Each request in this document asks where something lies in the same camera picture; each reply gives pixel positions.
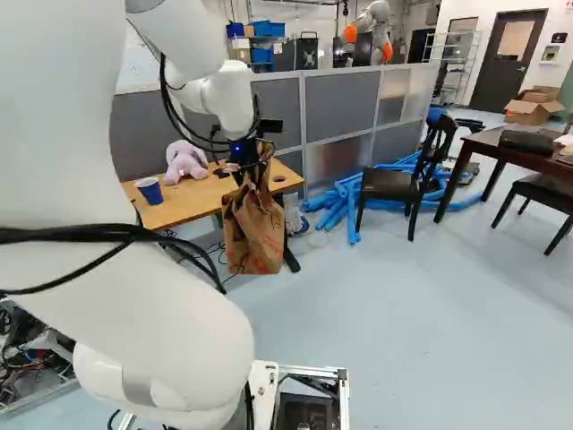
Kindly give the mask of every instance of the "wooden table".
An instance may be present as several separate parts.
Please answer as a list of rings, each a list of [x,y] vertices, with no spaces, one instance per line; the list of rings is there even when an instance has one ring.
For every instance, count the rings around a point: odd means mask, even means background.
[[[539,127],[534,127],[531,125],[504,125],[502,127],[484,130],[480,133],[471,134],[462,138],[464,144],[462,145],[462,149],[458,155],[458,161],[456,162],[456,166],[452,171],[451,178],[449,179],[445,194],[441,199],[440,206],[438,207],[436,215],[433,218],[435,223],[440,223],[440,221],[443,219],[444,214],[448,209],[449,202],[451,201],[454,192],[458,188],[462,173],[464,172],[464,169],[466,168],[467,163],[469,162],[469,159],[472,157],[474,152],[498,160],[495,168],[493,169],[492,176],[490,177],[490,180],[488,181],[487,186],[483,191],[482,202],[487,202],[489,199],[493,187],[497,184],[501,172],[503,172],[503,169],[507,163],[515,164],[516,166],[521,166],[522,168],[529,168],[535,172],[561,177],[563,179],[573,179],[573,167],[564,163],[560,163],[557,160],[559,155],[558,151],[556,151],[552,157],[542,157],[540,155],[518,150],[500,148],[498,144],[500,142],[501,132],[507,129],[536,132],[539,130]]]
[[[184,224],[194,219],[221,212],[221,198],[238,189],[232,176],[219,179],[213,174],[217,165],[209,164],[209,176],[202,180],[190,177],[177,185],[164,185],[163,175],[157,175],[164,202],[151,206],[135,188],[135,181],[123,182],[122,187],[140,213],[143,226],[162,230]],[[270,162],[269,189],[273,194],[294,191],[304,184],[304,179],[278,159]]]

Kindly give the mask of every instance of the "cardboard box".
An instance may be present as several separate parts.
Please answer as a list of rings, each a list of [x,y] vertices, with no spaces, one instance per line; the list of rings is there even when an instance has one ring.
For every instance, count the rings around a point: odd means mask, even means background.
[[[521,91],[505,107],[507,123],[541,125],[547,122],[550,115],[564,110],[557,101],[560,88],[535,85],[531,90]]]
[[[240,38],[231,40],[232,49],[250,49],[251,41],[249,39]]]
[[[244,26],[244,35],[247,38],[254,38],[254,27],[252,25]]]
[[[245,49],[245,48],[231,49],[229,55],[231,56],[232,60],[243,61],[247,64],[251,62],[251,49]]]

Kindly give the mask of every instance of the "brown door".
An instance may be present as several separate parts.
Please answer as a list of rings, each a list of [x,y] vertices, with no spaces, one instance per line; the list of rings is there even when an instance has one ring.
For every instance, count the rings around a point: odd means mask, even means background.
[[[472,109],[503,112],[519,92],[547,9],[498,13],[477,78]]]

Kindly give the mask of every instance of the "brown paper bag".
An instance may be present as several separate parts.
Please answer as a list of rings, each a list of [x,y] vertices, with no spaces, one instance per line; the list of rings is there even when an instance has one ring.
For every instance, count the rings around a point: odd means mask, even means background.
[[[258,176],[259,167],[255,169]],[[269,190],[270,161],[258,186],[245,173],[237,192],[223,197],[225,246],[231,273],[278,273],[283,262],[285,214]]]

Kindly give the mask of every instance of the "plush toy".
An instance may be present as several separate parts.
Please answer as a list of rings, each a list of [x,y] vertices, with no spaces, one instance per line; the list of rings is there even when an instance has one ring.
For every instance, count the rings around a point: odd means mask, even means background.
[[[167,146],[167,168],[163,176],[165,185],[175,185],[181,176],[190,175],[194,179],[207,177],[207,157],[205,152],[191,145],[188,141],[177,141]]]

